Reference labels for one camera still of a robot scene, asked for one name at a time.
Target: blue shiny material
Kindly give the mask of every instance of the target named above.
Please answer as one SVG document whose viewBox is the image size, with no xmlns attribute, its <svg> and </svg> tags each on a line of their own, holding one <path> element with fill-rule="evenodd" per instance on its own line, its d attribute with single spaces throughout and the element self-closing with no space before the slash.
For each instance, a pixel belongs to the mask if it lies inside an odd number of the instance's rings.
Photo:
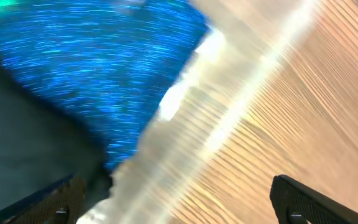
<svg viewBox="0 0 358 224">
<path fill-rule="evenodd" d="M 139 1 L 18 0 L 0 10 L 3 65 L 84 121 L 106 146 L 110 169 L 136 152 L 207 31 L 185 0 Z"/>
</svg>

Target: black plastic object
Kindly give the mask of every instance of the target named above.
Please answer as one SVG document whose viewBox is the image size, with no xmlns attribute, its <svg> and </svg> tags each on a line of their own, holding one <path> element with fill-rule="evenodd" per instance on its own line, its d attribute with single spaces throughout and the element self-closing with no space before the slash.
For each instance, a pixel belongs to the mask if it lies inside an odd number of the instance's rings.
<svg viewBox="0 0 358 224">
<path fill-rule="evenodd" d="M 286 175 L 274 177 L 270 199 L 279 224 L 358 224 L 358 213 Z"/>
<path fill-rule="evenodd" d="M 84 182 L 71 175 L 2 209 L 0 224 L 75 223 L 84 198 Z"/>
</svg>

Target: wooden floor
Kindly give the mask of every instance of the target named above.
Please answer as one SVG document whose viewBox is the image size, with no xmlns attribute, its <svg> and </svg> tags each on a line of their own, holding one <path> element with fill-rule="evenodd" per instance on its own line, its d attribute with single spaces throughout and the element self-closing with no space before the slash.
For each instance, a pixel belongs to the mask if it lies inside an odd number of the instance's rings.
<svg viewBox="0 0 358 224">
<path fill-rule="evenodd" d="M 358 7 L 320 8 L 283 70 L 245 96 L 234 130 L 219 125 L 252 77 L 219 72 L 153 124 L 114 198 L 96 209 L 105 223 L 277 223 L 269 191 L 279 174 L 358 212 Z"/>
</svg>

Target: glitter sheet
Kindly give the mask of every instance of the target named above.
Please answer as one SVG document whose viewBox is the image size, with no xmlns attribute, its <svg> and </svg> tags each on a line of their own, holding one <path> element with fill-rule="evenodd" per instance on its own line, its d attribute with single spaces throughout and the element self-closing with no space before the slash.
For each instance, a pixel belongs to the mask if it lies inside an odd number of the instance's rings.
<svg viewBox="0 0 358 224">
<path fill-rule="evenodd" d="M 87 124 L 110 169 L 136 152 L 207 29 L 184 0 L 0 0 L 3 65 Z"/>
</svg>

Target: blue glitter fabric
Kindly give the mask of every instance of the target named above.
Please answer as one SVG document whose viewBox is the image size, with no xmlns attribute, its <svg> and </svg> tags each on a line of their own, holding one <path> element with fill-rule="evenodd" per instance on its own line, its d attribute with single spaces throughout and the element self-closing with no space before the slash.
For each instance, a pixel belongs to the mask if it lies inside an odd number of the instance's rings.
<svg viewBox="0 0 358 224">
<path fill-rule="evenodd" d="M 110 169 L 136 152 L 207 31 L 184 0 L 137 1 L 21 0 L 0 11 L 3 65 L 25 88 L 86 123 L 106 146 Z"/>
</svg>

